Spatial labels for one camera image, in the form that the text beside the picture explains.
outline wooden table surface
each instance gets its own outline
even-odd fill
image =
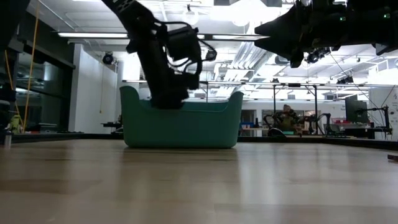
[[[395,224],[398,164],[387,153],[326,144],[14,144],[0,149],[0,222]]]

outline ceiling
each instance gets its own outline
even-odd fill
[[[59,32],[125,32],[118,18],[101,1],[40,2],[40,19]],[[291,7],[291,4],[283,5],[282,8],[266,7],[260,0],[240,0],[231,6],[214,6],[213,0],[204,0],[189,2],[193,12],[185,15],[187,1],[140,2],[162,21],[194,22],[197,19],[193,26],[198,27],[202,34],[252,34],[254,27],[275,19]],[[28,11],[34,14],[36,9],[37,0],[31,0]],[[120,60],[126,54],[124,48],[128,43],[128,40],[80,41],[88,51],[96,54],[113,51]],[[304,62],[300,68],[292,69],[276,64],[275,54],[255,47],[252,42],[217,41],[209,44],[218,51],[218,57],[215,62],[204,64],[202,80],[270,82],[273,78],[278,78],[280,82],[287,83],[336,83],[339,77],[349,73],[354,76],[356,83],[369,84],[369,70],[376,67],[377,71],[381,72],[396,68],[395,60],[398,58],[396,52],[381,58],[375,55],[371,45],[354,45],[342,47],[339,51],[332,52],[332,56],[328,55],[316,64],[307,65]],[[236,87],[226,86],[212,88],[213,97],[229,96],[237,90]],[[257,87],[246,94],[267,95],[268,92]]]

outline teal plastic bin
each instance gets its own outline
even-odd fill
[[[123,86],[124,142],[129,147],[231,148],[236,145],[243,93],[225,103],[186,102],[180,110],[157,110]]]

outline yellow cable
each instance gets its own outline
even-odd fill
[[[35,24],[35,33],[34,33],[34,36],[33,36],[33,46],[32,46],[32,60],[30,62],[29,81],[27,82],[27,96],[26,96],[26,104],[25,104],[24,128],[22,129],[22,133],[25,133],[25,128],[26,128],[27,107],[29,105],[30,81],[31,81],[32,75],[33,75],[33,65],[34,65],[33,58],[35,57],[37,27],[39,26],[39,12],[40,12],[39,11],[39,7],[40,7],[40,1],[37,1],[36,24]]]
[[[8,79],[10,80],[11,90],[14,91],[14,85],[12,84],[12,78],[11,78],[10,64],[8,62],[7,50],[5,50],[4,53],[6,54],[6,67],[7,67]],[[17,114],[19,116],[19,121],[21,122],[21,125],[24,125],[24,123],[22,122],[21,114],[19,112],[17,101],[15,101],[14,103],[15,103],[15,107],[17,108]]]

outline person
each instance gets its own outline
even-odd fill
[[[298,116],[289,105],[284,105],[282,114],[280,115],[279,129],[281,131],[293,131],[295,134],[300,131],[297,124]]]

